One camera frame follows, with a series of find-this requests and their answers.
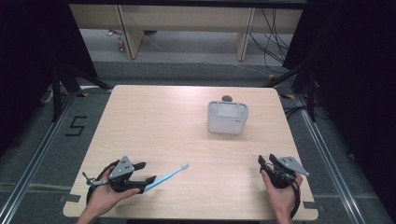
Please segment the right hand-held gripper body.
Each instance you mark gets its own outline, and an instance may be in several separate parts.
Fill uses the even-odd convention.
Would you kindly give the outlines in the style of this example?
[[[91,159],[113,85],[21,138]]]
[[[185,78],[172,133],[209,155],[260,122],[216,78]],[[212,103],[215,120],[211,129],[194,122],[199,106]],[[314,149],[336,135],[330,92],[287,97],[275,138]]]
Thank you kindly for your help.
[[[269,161],[268,166],[272,169],[269,174],[271,182],[277,189],[284,189],[292,184],[296,178],[296,174],[310,176],[310,174],[305,170],[305,168],[292,156],[289,157],[277,157],[277,160],[283,164],[284,171],[276,172],[274,170],[273,164]]]

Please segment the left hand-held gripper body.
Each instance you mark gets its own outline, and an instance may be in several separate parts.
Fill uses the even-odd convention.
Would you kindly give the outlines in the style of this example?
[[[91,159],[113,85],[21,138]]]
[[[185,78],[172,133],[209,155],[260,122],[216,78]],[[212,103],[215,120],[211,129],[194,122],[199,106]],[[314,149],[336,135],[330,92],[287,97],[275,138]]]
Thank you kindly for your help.
[[[111,171],[108,182],[116,192],[124,192],[127,189],[138,189],[135,182],[130,180],[134,172],[134,166],[127,156],[123,156]]]

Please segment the light blue toothbrush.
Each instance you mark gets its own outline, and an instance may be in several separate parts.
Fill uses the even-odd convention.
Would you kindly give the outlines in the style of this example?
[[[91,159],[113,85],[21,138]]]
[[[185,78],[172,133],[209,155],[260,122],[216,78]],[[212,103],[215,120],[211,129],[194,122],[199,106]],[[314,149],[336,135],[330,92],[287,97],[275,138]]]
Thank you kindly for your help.
[[[186,169],[189,168],[189,167],[190,167],[190,164],[189,164],[188,162],[183,163],[183,164],[182,164],[180,167],[178,167],[176,170],[174,170],[174,171],[172,171],[172,172],[170,172],[170,173],[168,173],[168,174],[166,174],[166,175],[160,177],[159,179],[156,179],[153,183],[147,185],[147,186],[145,187],[145,192],[148,191],[148,190],[150,190],[150,189],[153,189],[154,187],[160,185],[162,182],[164,182],[164,181],[166,181],[167,179],[171,178],[171,177],[174,176],[175,174],[177,174],[177,173],[179,173],[179,172],[181,172],[181,171],[183,171],[183,170],[186,170]]]

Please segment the person's left hand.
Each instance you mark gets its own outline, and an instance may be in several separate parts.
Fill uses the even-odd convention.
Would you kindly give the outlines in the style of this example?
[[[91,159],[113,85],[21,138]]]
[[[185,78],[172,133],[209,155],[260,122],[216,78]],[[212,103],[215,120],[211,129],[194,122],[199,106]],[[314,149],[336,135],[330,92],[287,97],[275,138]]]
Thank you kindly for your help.
[[[97,187],[86,205],[85,212],[93,217],[99,217],[110,211],[117,203],[140,192],[140,189],[127,189],[116,192],[109,185]]]

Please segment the person's right hand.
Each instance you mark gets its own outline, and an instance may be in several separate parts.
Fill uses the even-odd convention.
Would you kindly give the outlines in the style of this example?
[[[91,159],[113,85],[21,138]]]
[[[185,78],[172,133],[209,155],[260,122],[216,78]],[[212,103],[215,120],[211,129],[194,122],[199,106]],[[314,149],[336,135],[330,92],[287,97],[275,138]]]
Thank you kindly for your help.
[[[291,211],[295,205],[295,193],[292,186],[284,189],[277,189],[273,186],[271,179],[267,173],[261,171],[262,180],[266,187],[269,204],[275,213],[284,213],[291,215]]]

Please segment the white plastic container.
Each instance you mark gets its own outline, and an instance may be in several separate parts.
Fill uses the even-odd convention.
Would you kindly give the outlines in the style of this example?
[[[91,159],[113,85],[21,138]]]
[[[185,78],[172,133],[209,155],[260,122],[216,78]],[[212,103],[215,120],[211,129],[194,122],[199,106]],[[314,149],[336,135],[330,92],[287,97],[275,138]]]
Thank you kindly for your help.
[[[212,101],[207,106],[206,128],[211,133],[238,135],[244,131],[248,115],[245,104]]]

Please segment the black metal stand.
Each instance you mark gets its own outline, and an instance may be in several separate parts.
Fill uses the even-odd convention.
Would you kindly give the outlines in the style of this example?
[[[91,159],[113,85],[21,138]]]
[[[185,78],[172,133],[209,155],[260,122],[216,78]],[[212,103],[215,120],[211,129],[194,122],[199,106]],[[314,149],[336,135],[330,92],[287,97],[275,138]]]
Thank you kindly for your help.
[[[271,80],[269,83],[262,85],[263,88],[273,88],[277,84],[295,76],[291,90],[294,93],[301,93],[303,90],[307,90],[307,105],[306,110],[308,117],[311,118],[313,122],[315,119],[315,73],[307,60],[304,60],[299,65],[295,66],[289,72],[284,75]]]
[[[53,121],[56,121],[63,112],[64,104],[61,99],[61,85],[64,85],[68,93],[77,93],[81,90],[76,77],[82,77],[103,90],[113,89],[113,86],[106,84],[96,76],[83,72],[73,65],[56,63],[52,72]]]

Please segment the black curtain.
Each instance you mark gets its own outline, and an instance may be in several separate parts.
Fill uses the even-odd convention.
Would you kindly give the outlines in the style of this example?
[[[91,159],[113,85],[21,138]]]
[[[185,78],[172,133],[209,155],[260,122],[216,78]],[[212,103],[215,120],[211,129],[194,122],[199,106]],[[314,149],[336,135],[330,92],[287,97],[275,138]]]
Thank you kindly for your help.
[[[0,0],[0,157],[62,65],[96,75],[67,0]]]
[[[306,0],[284,65],[303,61],[396,222],[396,0]]]

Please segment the light wooden desk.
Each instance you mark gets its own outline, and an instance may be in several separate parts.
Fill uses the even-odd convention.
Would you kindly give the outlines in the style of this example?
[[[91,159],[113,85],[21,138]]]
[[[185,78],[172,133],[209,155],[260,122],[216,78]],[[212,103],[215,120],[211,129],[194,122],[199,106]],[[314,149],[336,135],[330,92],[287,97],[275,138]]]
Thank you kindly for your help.
[[[300,9],[258,7],[155,7],[71,4],[80,29],[120,30],[127,57],[133,59],[146,31],[224,32],[233,34],[236,55],[244,61],[250,33],[292,35]]]

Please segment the aluminium floor rail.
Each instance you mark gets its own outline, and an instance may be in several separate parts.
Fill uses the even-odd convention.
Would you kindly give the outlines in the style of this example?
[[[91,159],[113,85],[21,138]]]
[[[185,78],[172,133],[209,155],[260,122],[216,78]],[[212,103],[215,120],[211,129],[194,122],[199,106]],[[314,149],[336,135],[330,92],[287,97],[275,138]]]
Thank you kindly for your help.
[[[318,153],[322,158],[324,165],[329,173],[330,179],[336,189],[336,192],[346,209],[346,213],[352,224],[367,224],[366,219],[354,198],[351,190],[349,189],[347,182],[342,176],[338,166],[336,165],[331,152],[322,137],[321,132],[318,129],[318,125],[313,121],[311,116],[308,114],[308,109],[302,111],[302,117],[304,123],[310,132]]]
[[[64,122],[64,118],[69,110],[69,107],[74,102],[77,95],[78,94],[76,92],[72,92],[65,97],[64,103],[61,107],[60,115],[55,121],[50,124],[43,140],[40,142],[40,145],[35,151],[33,158],[30,159],[19,181],[15,184],[15,187],[13,188],[5,204],[3,205],[3,208],[0,211],[1,224],[9,224],[14,217],[14,214],[18,210],[18,207],[20,206],[21,201],[25,193],[27,192],[31,182],[33,181],[42,161],[45,159],[45,156],[50,149],[50,145],[52,144],[57,133],[59,132]]]

